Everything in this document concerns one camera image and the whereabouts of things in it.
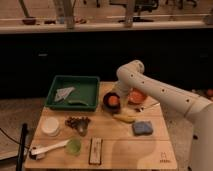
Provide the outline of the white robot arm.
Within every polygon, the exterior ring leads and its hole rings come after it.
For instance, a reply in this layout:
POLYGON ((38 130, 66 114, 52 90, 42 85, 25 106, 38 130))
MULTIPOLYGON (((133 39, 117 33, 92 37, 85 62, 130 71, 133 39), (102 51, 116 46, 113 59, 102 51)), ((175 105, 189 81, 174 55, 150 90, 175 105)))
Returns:
POLYGON ((115 92, 125 97, 136 88, 181 113, 194 125, 188 171, 213 171, 213 102, 147 77, 144 70, 140 60, 120 66, 116 71, 115 92))

